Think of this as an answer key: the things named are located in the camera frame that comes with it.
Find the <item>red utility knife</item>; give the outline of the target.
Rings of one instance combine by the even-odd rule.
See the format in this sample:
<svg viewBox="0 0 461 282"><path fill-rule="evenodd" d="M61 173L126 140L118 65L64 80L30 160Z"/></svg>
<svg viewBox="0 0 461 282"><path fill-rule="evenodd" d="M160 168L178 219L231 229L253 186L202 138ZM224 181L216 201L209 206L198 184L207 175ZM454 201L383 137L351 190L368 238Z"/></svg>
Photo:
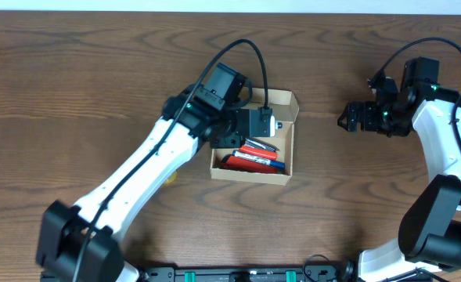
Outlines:
<svg viewBox="0 0 461 282"><path fill-rule="evenodd" d="M242 172L256 172L264 174L277 174L278 170L266 164L258 164L257 162L248 161L233 155L227 155L221 160L221 167L229 170Z"/></svg>

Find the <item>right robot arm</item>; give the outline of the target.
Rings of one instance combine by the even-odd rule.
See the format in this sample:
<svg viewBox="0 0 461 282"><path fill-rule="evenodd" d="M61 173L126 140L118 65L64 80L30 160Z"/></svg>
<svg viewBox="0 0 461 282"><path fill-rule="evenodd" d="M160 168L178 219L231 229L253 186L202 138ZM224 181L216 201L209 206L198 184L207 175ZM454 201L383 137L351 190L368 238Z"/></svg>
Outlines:
<svg viewBox="0 0 461 282"><path fill-rule="evenodd" d="M360 281L421 279L461 269L461 107L455 105L459 93L438 84L438 71L437 60L418 57L406 62L400 85L379 74L369 84L375 100L348 103L337 120L348 132L416 132L429 177L397 238L360 254Z"/></svg>

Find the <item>blue marker pen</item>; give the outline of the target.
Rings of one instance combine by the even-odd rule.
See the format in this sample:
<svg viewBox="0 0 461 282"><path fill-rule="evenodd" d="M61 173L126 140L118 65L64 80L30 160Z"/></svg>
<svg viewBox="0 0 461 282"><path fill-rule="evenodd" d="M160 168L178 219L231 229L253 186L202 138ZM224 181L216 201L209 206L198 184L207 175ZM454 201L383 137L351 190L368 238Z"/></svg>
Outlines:
<svg viewBox="0 0 461 282"><path fill-rule="evenodd" d="M237 150L234 150L232 152L232 155L235 156L235 157L239 157L239 158L248 160L248 161L253 161L253 162L258 163L258 164L268 165L268 166L271 166L273 168L280 168L280 169L285 169L286 168L286 165L284 163L280 162L280 161L269 160L269 159L266 159L266 158L263 158L263 157L254 156L252 154L243 153L243 152L240 152L240 151L237 151Z"/></svg>

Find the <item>yellow tape roll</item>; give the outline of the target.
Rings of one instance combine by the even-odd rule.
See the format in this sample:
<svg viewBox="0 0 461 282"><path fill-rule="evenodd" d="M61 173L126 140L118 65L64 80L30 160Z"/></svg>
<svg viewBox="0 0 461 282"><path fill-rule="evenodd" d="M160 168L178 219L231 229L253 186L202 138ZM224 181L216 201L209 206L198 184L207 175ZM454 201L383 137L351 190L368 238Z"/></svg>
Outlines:
<svg viewBox="0 0 461 282"><path fill-rule="evenodd" d="M174 171L170 176L164 180L164 184L173 183L177 179L178 172Z"/></svg>

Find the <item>open cardboard box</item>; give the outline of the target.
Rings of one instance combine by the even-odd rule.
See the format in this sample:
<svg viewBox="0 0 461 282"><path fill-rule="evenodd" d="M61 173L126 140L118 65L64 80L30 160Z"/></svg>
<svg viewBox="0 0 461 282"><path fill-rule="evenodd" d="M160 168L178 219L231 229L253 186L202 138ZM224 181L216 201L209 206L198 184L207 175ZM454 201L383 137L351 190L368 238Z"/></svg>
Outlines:
<svg viewBox="0 0 461 282"><path fill-rule="evenodd" d="M299 112L299 106L293 92L279 89L269 89L268 105L272 108L272 113L276 120L281 122L283 127L276 131L274 137L259 137L258 139L279 149L277 160L285 164L285 169L276 174L224 169L221 166L221 160L225 156L230 155L233 149L213 149L211 151L210 164L212 179L283 186L290 181L293 175L294 122Z"/></svg>

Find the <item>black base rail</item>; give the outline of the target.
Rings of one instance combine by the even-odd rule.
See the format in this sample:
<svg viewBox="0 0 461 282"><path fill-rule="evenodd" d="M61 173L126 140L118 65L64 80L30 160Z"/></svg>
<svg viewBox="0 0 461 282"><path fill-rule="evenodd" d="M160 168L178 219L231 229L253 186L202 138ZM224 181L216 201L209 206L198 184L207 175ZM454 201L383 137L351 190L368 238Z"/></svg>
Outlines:
<svg viewBox="0 0 461 282"><path fill-rule="evenodd" d="M173 267L148 268L140 272L143 282L356 282L352 269L341 270L333 264L313 264L305 267L258 267L176 269Z"/></svg>

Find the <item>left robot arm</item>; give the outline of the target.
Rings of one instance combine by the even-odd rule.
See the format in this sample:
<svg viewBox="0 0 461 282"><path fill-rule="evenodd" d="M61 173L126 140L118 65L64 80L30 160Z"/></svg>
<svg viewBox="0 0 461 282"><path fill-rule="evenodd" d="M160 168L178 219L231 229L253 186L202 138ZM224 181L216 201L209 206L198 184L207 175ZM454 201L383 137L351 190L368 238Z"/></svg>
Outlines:
<svg viewBox="0 0 461 282"><path fill-rule="evenodd" d="M167 99L140 147L102 184L67 207L54 201L44 212L36 263L60 281L139 281L121 242L137 214L180 166L207 142L237 126L240 99L251 81L219 63L203 84Z"/></svg>

